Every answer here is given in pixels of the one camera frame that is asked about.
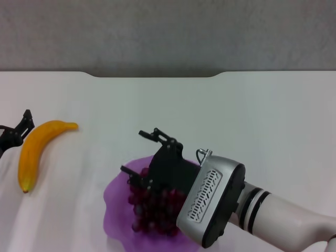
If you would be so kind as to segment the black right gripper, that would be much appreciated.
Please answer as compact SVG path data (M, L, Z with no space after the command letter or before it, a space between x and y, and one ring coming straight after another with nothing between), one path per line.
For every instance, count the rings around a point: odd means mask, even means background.
M147 133L139 131L139 135L162 147L153 156L149 167L139 173L121 166L120 170L128 175L127 184L132 193L142 193L149 190L177 190L187 195L196 180L200 166L182 157L183 144L168 136L158 128Z

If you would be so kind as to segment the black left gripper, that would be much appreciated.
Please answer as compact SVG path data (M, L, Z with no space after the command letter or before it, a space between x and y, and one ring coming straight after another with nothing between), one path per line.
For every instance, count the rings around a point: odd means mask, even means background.
M1 130L1 157L10 148L18 147L23 144L23 140L35 127L31 111L27 109L20 123L15 128L2 125Z

